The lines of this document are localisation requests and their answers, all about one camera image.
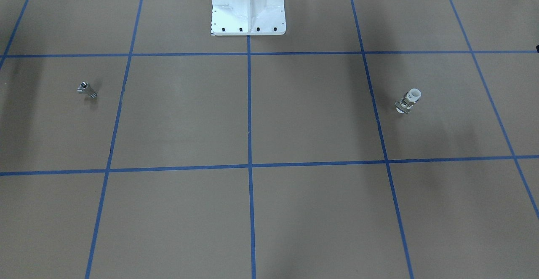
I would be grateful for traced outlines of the white PPR valve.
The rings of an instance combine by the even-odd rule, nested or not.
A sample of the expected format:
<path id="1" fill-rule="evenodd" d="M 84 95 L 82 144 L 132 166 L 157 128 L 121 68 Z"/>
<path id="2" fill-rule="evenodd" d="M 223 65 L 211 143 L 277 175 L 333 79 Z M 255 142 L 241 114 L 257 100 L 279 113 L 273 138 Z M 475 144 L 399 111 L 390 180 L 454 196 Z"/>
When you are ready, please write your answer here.
<path id="1" fill-rule="evenodd" d="M 412 88 L 409 91 L 407 91 L 403 97 L 395 102 L 395 108 L 396 111 L 401 114 L 410 114 L 411 109 L 413 106 L 418 102 L 418 100 L 421 98 L 422 93 L 419 89 Z"/>

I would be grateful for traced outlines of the small metal pipe fitting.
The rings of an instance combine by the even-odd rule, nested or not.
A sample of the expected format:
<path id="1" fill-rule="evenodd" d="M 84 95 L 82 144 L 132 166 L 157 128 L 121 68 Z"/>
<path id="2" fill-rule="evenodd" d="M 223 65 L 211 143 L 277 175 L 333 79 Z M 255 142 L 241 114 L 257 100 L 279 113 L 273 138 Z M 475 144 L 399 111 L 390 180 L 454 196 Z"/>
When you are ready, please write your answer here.
<path id="1" fill-rule="evenodd" d="M 80 94 L 86 94 L 91 99 L 95 99 L 98 95 L 91 85 L 85 81 L 79 84 L 77 92 Z"/>

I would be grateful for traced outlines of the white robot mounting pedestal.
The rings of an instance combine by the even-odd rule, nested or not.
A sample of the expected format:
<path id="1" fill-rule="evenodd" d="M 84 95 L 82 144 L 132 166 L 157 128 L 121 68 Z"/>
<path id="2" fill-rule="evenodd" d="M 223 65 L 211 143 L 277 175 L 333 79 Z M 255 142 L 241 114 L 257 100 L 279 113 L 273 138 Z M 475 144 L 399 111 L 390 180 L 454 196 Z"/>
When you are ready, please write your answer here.
<path id="1" fill-rule="evenodd" d="M 285 0 L 212 0 L 214 36 L 284 35 Z"/>

